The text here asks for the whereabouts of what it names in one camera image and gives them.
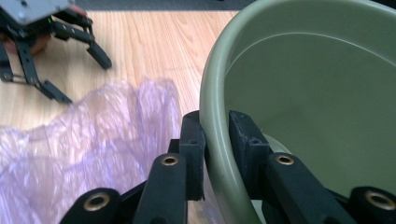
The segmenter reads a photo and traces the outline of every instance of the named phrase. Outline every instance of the metal plate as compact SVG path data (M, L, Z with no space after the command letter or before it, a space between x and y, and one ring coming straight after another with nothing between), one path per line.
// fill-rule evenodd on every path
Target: metal plate
M0 7L17 23L27 25L64 10L73 0L0 0Z

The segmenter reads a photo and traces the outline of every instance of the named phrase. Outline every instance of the screw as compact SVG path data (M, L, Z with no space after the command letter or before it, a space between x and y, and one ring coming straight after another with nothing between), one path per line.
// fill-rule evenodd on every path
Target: screw
M3 78L5 81L10 81L11 80L11 75L9 73L4 73Z
M37 83L37 80L34 77L30 78L30 83L32 83L33 85L35 85Z
M18 13L18 19L20 21L26 21L26 15L23 12Z

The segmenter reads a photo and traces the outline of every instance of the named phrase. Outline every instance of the wood grain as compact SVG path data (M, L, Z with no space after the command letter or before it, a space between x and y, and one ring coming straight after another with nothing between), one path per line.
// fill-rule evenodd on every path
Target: wood grain
M198 109L202 73L209 51L235 11L89 11L96 41L113 61L103 70L75 40L52 39L35 56L37 73L73 101L107 82L145 77L174 80L180 111ZM18 56L8 54L15 74ZM47 124L67 105L47 99L35 88L0 83L0 125L30 130Z

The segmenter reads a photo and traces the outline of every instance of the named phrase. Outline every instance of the wooden floor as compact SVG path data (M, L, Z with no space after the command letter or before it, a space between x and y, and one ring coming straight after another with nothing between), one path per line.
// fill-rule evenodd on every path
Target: wooden floor
M75 40L50 41L35 56L37 73L73 101L112 80L127 79L137 86L144 77L174 80L180 110L198 109L206 58L235 11L89 11L96 41L113 61L103 70ZM9 54L15 74L17 55ZM67 105L46 98L35 88L0 83L0 125L30 130L49 123Z

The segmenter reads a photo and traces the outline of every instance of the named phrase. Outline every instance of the green plastic bowl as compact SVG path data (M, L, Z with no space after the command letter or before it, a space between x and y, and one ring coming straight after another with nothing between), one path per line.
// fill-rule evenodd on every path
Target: green plastic bowl
M259 222L233 159L230 109L249 114L326 188L396 193L395 96L394 9L356 0L261 0L243 9L210 53L200 99L226 223Z

